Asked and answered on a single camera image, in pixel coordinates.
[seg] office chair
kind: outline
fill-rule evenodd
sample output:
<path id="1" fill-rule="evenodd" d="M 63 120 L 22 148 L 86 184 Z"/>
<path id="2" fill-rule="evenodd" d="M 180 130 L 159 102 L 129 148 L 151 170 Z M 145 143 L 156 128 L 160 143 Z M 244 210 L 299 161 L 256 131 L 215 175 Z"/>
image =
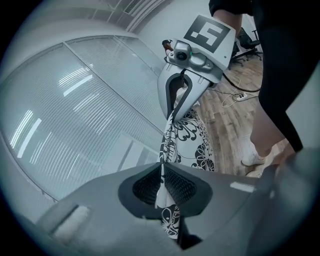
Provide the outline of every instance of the office chair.
<path id="1" fill-rule="evenodd" d="M 228 69 L 231 70 L 231 64 L 232 63 L 239 63 L 241 65 L 241 67 L 243 67 L 244 65 L 240 62 L 241 60 L 242 61 L 246 61 L 245 59 L 243 58 L 237 58 L 236 57 L 236 54 L 240 51 L 239 49 L 239 46 L 237 45 L 237 42 L 235 41 L 234 42 L 234 45 L 233 45 L 233 49 L 232 49 L 232 54 L 231 54 L 231 60 L 230 60 L 230 64 L 228 66 Z"/>
<path id="2" fill-rule="evenodd" d="M 248 55 L 258 56 L 260 58 L 260 61 L 262 60 L 261 56 L 259 55 L 259 54 L 262 54 L 262 52 L 259 52 L 256 48 L 258 45 L 260 45 L 259 40 L 252 41 L 252 39 L 250 38 L 250 36 L 248 36 L 248 34 L 246 33 L 246 31 L 244 30 L 243 27 L 241 28 L 241 30 L 236 38 L 239 39 L 240 45 L 243 48 L 245 48 L 246 50 L 250 50 L 246 54 L 247 61 L 249 60 Z"/>

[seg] floral patterned cloth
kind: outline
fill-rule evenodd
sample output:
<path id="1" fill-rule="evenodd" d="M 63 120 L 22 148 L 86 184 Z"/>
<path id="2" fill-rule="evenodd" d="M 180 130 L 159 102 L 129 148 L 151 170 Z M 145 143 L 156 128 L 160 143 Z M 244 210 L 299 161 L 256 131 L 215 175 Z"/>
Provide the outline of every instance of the floral patterned cloth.
<path id="1" fill-rule="evenodd" d="M 168 118 L 160 147 L 158 161 L 215 171 L 214 154 L 204 122 L 191 109 L 181 120 Z M 162 166 L 161 184 L 155 203 L 162 210 L 162 227 L 172 239 L 178 238 L 180 211 L 165 187 Z"/>

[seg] power strip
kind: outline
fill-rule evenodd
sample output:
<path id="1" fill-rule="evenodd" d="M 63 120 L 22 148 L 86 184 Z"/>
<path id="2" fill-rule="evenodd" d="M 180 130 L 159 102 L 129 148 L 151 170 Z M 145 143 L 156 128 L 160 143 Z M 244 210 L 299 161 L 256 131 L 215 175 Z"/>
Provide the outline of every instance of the power strip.
<path id="1" fill-rule="evenodd" d="M 237 102 L 242 102 L 242 101 L 244 101 L 246 98 L 248 98 L 248 95 L 244 92 L 244 93 L 243 93 L 243 96 L 239 96 L 239 97 L 236 98 L 236 101 L 237 101 Z"/>

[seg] black mesh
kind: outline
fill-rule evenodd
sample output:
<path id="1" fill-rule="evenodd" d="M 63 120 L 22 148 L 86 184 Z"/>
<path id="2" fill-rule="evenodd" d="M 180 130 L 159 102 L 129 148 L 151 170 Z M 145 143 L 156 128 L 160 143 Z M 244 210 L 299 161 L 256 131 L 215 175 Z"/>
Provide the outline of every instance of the black mesh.
<path id="1" fill-rule="evenodd" d="M 166 189 L 178 206 L 196 194 L 197 186 L 195 183 L 169 168 L 165 169 L 164 179 Z"/>
<path id="2" fill-rule="evenodd" d="M 148 205 L 154 205 L 161 182 L 161 165 L 136 181 L 133 185 L 133 194 Z"/>

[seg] white cable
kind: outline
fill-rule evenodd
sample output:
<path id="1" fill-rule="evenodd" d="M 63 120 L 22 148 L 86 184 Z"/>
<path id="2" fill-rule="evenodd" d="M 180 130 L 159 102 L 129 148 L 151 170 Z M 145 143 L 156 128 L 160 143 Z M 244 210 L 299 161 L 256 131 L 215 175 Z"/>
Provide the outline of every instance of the white cable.
<path id="1" fill-rule="evenodd" d="M 239 77 L 237 77 L 236 75 L 234 75 L 234 77 L 239 79 L 239 83 L 238 83 L 238 85 L 237 85 L 237 87 L 239 87 L 239 85 L 240 85 L 240 83 L 241 83 L 241 79 L 240 79 Z M 224 106 L 224 102 L 226 101 L 226 99 L 228 99 L 231 95 L 233 95 L 233 94 L 236 92 L 236 90 L 238 90 L 238 89 L 235 89 L 232 93 L 230 93 L 230 94 L 224 99 L 224 101 L 222 101 L 221 107 L 223 107 L 224 109 L 226 109 L 226 108 L 231 107 L 231 106 L 232 106 L 233 104 L 235 104 L 236 102 L 238 102 L 237 100 L 235 100 L 235 101 L 233 101 L 233 103 L 232 103 L 231 105 L 229 105 L 229 106 Z"/>

